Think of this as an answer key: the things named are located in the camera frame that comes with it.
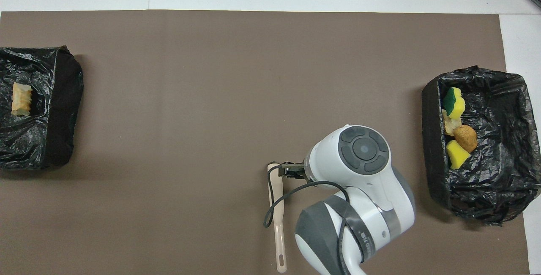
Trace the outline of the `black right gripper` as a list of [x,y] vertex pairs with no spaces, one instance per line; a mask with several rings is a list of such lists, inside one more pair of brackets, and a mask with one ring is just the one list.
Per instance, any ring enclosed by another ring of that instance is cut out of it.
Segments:
[[306,180],[305,164],[290,162],[282,163],[278,168],[278,176]]

